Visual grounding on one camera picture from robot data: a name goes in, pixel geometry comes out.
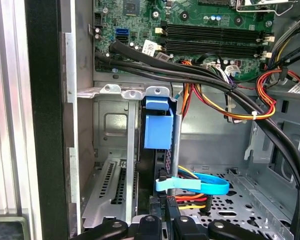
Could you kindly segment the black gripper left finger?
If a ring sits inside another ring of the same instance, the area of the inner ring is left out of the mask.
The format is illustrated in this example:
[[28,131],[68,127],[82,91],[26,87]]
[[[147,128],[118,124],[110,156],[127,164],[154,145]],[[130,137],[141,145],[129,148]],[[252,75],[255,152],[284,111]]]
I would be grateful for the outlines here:
[[159,217],[153,215],[145,215],[138,223],[131,225],[119,219],[111,219],[74,238],[76,240],[161,240],[162,222]]

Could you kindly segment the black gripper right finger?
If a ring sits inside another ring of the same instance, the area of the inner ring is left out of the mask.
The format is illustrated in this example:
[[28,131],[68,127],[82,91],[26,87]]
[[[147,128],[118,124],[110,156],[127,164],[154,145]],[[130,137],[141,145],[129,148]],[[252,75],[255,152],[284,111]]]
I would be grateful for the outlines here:
[[197,224],[187,215],[181,215],[177,199],[173,196],[166,198],[166,221],[170,227],[172,240],[265,240],[260,234],[232,224],[226,220],[217,219],[207,227]]

